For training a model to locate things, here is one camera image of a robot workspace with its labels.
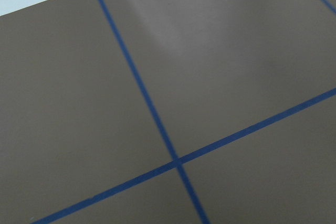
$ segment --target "gray floor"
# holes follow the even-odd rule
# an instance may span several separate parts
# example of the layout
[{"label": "gray floor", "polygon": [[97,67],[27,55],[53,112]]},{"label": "gray floor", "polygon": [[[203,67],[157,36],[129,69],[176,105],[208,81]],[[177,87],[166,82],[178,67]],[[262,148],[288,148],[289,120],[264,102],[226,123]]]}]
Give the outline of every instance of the gray floor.
[{"label": "gray floor", "polygon": [[[329,0],[336,5],[336,0]],[[105,0],[179,156],[336,87],[320,0]],[[335,223],[336,98],[185,165],[211,223]],[[0,17],[0,223],[171,161],[97,0]],[[201,223],[176,170],[55,223]]]}]

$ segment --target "floor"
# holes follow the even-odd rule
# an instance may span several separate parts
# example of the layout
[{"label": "floor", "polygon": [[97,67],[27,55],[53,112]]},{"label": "floor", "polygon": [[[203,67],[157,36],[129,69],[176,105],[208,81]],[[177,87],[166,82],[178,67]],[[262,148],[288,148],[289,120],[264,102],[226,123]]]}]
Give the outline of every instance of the floor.
[{"label": "floor", "polygon": [[335,223],[336,0],[50,0],[0,17],[0,223]]}]

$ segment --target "blue grid line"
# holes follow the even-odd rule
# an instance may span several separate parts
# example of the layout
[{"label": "blue grid line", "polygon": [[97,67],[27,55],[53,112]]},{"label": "blue grid line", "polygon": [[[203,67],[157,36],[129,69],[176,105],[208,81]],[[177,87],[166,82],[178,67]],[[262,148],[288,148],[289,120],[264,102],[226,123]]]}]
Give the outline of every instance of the blue grid line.
[{"label": "blue grid line", "polygon": [[189,179],[184,167],[182,166],[182,163],[178,159],[179,157],[176,153],[176,150],[173,146],[173,143],[171,142],[171,140],[168,136],[168,133],[167,133],[167,131],[166,131],[166,129],[165,129],[163,123],[162,123],[162,120],[159,116],[159,113],[157,112],[157,110],[154,106],[154,103],[153,103],[153,101],[152,101],[152,99],[151,99],[151,97],[150,97],[150,95],[147,91],[147,88],[146,88],[144,82],[142,81],[140,73],[137,70],[137,67],[135,66],[135,63],[132,59],[132,56],[127,49],[127,46],[126,46],[118,28],[117,28],[117,25],[116,25],[112,15],[111,15],[111,13],[109,12],[106,4],[105,4],[105,1],[104,0],[98,0],[98,2],[100,3],[100,6],[101,6],[101,8],[102,8],[102,10],[103,10],[103,12],[106,16],[106,19],[108,20],[109,25],[110,25],[110,27],[111,27],[114,35],[115,35],[115,38],[117,39],[117,42],[120,46],[120,49],[121,49],[128,65],[129,65],[132,73],[133,73],[133,76],[134,76],[134,78],[135,78],[135,80],[138,84],[138,87],[139,87],[139,89],[140,89],[140,91],[141,91],[141,93],[142,93],[142,95],[145,99],[145,102],[148,106],[148,109],[150,110],[150,113],[153,117],[153,120],[155,121],[156,126],[157,126],[157,128],[160,132],[160,135],[161,135],[161,137],[162,137],[162,139],[163,139],[163,141],[164,141],[164,143],[165,143],[165,145],[166,145],[166,147],[169,151],[169,154],[170,154],[173,162],[176,165],[176,169],[177,169],[177,171],[180,175],[180,178],[181,178],[181,180],[184,184],[184,187],[186,188],[186,190],[187,190],[187,192],[190,196],[190,199],[191,199],[191,201],[192,201],[192,203],[193,203],[193,205],[196,209],[196,212],[197,212],[199,218],[202,221],[202,224],[210,224],[208,216],[207,216],[204,208],[202,207],[202,204],[201,204],[201,202],[200,202],[200,200],[199,200],[199,198],[196,194],[195,189],[193,188],[193,186],[190,182],[190,179]]},{"label": "blue grid line", "polygon": [[[328,0],[321,0],[321,1],[324,2],[327,5],[327,7],[329,7],[329,9],[336,14],[336,8]],[[185,164],[187,162],[190,162],[190,161],[192,161],[192,160],[194,160],[194,159],[196,159],[200,156],[203,156],[203,155],[205,155],[209,152],[212,152],[212,151],[214,151],[214,150],[216,150],[220,147],[223,147],[223,146],[225,146],[225,145],[227,145],[227,144],[229,144],[229,143],[231,143],[235,140],[238,140],[238,139],[240,139],[242,137],[245,137],[249,134],[252,134],[256,131],[259,131],[259,130],[267,127],[267,126],[270,126],[270,125],[272,125],[272,124],[274,124],[278,121],[281,121],[281,120],[283,120],[283,119],[285,119],[289,116],[292,116],[292,115],[294,115],[294,114],[296,114],[296,113],[298,113],[302,110],[305,110],[305,109],[307,109],[307,108],[309,108],[309,107],[311,107],[311,106],[313,106],[317,103],[320,103],[320,102],[322,102],[322,101],[324,101],[328,98],[331,98],[335,95],[336,95],[336,88],[332,89],[332,90],[329,90],[329,91],[327,91],[323,94],[320,94],[320,95],[318,95],[318,96],[316,96],[316,97],[314,97],[314,98],[312,98],[308,101],[305,101],[301,104],[298,104],[294,107],[291,107],[291,108],[289,108],[289,109],[287,109],[287,110],[285,110],[285,111],[283,111],[279,114],[271,116],[270,118],[267,118],[263,121],[260,121],[256,124],[252,125],[252,126],[249,126],[249,127],[245,128],[245,129],[243,129],[243,130],[241,130],[237,133],[234,133],[230,136],[227,136],[227,137],[225,137],[221,140],[218,140],[218,141],[216,141],[212,144],[204,146],[204,147],[202,147],[202,148],[200,148],[200,149],[198,149],[194,152],[191,152],[187,155],[184,155],[181,158],[179,158],[177,160],[177,162],[176,162],[176,160],[171,161],[171,162],[169,162],[165,165],[162,165],[162,166],[160,166],[160,167],[158,167],[154,170],[151,170],[151,171],[149,171],[145,174],[142,174],[142,175],[140,175],[136,178],[133,178],[133,179],[127,181],[127,182],[124,182],[124,183],[119,184],[115,187],[112,187],[111,189],[108,189],[108,190],[106,190],[106,191],[104,191],[100,194],[97,194],[97,195],[93,196],[92,198],[83,200],[83,201],[81,201],[79,203],[76,203],[76,204],[74,204],[74,205],[72,205],[68,208],[65,208],[61,211],[58,211],[58,212],[52,214],[52,215],[49,215],[49,216],[47,216],[43,219],[37,220],[37,221],[33,222],[32,224],[49,224],[51,222],[54,222],[58,219],[61,219],[61,218],[65,217],[67,215],[73,214],[74,212],[80,211],[80,210],[82,210],[86,207],[89,207],[89,206],[91,206],[95,203],[98,203],[98,202],[100,202],[100,201],[102,201],[106,198],[112,197],[113,195],[115,195],[117,193],[125,191],[125,190],[127,190],[131,187],[134,187],[134,186],[136,186],[140,183],[143,183],[143,182],[145,182],[145,181],[147,181],[151,178],[154,178],[154,177],[159,176],[159,175],[161,175],[161,174],[163,174],[163,173],[165,173],[169,170],[172,170],[172,169],[176,168],[176,166],[178,164]]]}]

